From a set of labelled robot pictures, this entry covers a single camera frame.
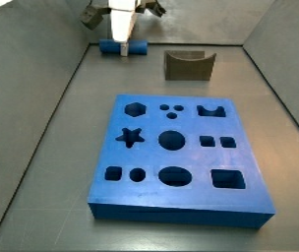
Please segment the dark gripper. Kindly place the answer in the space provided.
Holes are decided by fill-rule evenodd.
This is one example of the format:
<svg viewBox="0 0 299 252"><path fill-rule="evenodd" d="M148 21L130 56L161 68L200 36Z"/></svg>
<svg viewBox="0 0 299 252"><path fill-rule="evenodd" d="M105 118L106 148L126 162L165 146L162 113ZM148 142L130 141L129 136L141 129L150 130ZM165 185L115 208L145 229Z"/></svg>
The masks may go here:
<svg viewBox="0 0 299 252"><path fill-rule="evenodd" d="M126 56L135 13L143 13L145 10L157 17L166 13L157 0L109 0L109 5L103 6L97 6L93 1L89 1L79 15L79 21L89 30L93 30L102 21L103 15L110 14L111 39L119 44L119 55Z"/></svg>

